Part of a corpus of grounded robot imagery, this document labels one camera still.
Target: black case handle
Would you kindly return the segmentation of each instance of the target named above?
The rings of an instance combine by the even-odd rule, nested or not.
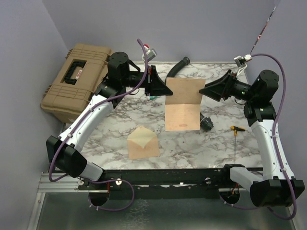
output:
[[[70,84],[70,85],[74,85],[77,82],[77,79],[71,79],[71,76],[73,74],[73,72],[75,71],[75,69],[77,67],[81,67],[84,68],[86,64],[86,61],[74,61],[71,66],[69,67],[65,77],[64,77],[64,81],[66,84]]]

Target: gray floor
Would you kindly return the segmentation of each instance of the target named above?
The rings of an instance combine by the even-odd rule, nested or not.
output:
[[[125,205],[112,201],[109,207]],[[238,204],[251,206],[248,194]],[[288,215],[286,209],[280,213]],[[221,200],[135,200],[125,211],[105,212],[89,208],[87,194],[49,193],[39,230],[292,230],[291,221],[280,220],[266,208],[253,211],[225,206]]]

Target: yellow tool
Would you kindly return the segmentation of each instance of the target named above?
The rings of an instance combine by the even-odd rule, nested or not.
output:
[[[244,132],[245,129],[237,126],[231,126],[230,128],[234,131],[234,136],[235,136],[235,162],[236,162],[236,137],[238,135],[238,131]]]
[[[237,127],[237,126],[231,126],[231,129],[234,131],[234,135],[235,137],[238,135],[238,131],[240,132],[244,132],[245,129],[242,127]]]

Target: gray wall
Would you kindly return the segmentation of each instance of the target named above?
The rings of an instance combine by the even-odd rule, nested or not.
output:
[[[156,61],[233,61],[250,52],[274,0],[43,0],[68,48],[105,45],[141,59],[140,38]]]
[[[40,101],[67,49],[41,0],[1,1],[0,31],[0,229],[24,230],[60,128]]]
[[[286,74],[286,98],[279,122],[280,135],[288,162],[297,179],[307,184],[307,1],[282,0],[269,22],[253,53],[269,53],[277,57]],[[268,57],[255,57],[247,69],[253,82],[264,69],[276,71],[278,66]],[[273,103],[277,109],[281,98],[282,83]],[[307,191],[298,199],[301,216],[307,213]]]

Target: folded paper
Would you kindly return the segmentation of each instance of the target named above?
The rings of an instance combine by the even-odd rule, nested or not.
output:
[[[158,137],[145,127],[136,128],[127,138],[129,159],[160,156]]]
[[[165,97],[165,130],[199,130],[205,79],[167,78],[166,85],[173,95]]]

